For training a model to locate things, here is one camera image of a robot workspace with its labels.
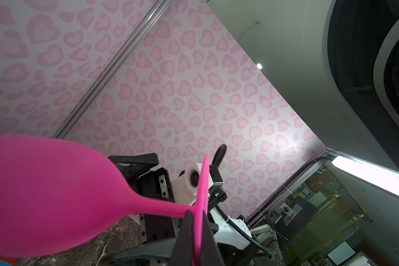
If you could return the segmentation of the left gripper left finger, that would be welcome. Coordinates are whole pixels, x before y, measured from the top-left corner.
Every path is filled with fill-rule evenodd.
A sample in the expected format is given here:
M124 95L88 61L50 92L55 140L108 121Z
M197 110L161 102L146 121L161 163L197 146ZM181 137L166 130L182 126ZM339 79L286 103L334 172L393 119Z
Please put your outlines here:
M186 211L182 220L168 266L192 266L194 264L194 218Z

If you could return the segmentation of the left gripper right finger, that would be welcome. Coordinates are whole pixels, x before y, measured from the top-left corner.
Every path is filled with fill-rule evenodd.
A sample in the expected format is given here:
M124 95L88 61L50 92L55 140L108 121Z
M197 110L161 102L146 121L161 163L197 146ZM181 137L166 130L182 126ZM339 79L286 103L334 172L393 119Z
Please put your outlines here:
M225 266L224 260L214 240L211 226L205 212L202 214L201 247L199 251L200 266Z

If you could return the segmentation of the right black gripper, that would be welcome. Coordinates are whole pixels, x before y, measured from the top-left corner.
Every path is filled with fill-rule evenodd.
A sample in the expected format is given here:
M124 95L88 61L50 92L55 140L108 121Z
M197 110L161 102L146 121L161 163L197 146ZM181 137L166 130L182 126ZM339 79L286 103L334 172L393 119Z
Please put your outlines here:
M155 153L121 156L108 159L119 169L126 180L138 179L138 194L148 198L146 209L140 214L143 245L104 256L101 265L106 266L153 266L167 263L173 252L179 227L179 219L167 214L167 203L174 202L168 171L160 168Z

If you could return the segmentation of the magenta wine glass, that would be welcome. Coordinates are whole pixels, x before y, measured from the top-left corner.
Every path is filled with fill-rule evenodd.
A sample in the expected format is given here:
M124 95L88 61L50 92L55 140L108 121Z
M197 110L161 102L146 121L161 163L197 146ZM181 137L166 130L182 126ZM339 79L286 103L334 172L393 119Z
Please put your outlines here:
M208 204L209 156L193 206L167 203L167 214L194 218L199 265L202 214ZM104 155L79 143L30 135L0 136L0 256L37 257L79 246L146 209Z

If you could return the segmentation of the red wine glass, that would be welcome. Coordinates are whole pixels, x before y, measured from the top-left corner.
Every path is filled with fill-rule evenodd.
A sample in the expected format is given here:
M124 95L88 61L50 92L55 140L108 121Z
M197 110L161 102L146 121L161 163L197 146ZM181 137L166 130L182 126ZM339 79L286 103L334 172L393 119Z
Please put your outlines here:
M3 256L0 256L0 260L4 261L4 262L6 262L6 263L8 263L8 264L10 264L12 266L14 266L16 264L16 262L17 262L16 258L3 257Z

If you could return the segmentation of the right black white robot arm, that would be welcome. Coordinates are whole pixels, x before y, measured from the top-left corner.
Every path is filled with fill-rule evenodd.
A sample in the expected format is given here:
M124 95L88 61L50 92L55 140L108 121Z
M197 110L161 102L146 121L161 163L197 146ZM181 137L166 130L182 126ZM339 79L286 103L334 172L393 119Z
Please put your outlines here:
M277 255L261 242L272 235L269 226L249 229L243 216L230 218L218 206L227 195L218 168L224 160L226 145L221 145L210 165L209 200L207 220L214 236L216 250L207 266L250 266L254 257L275 261ZM199 171L182 171L175 181L170 181L168 171L157 166L156 154L139 156L109 156L129 186L140 195L155 200L187 204L195 203ZM140 214L143 244L107 255L100 261L108 266L167 265L173 254L176 238L182 225L180 218Z

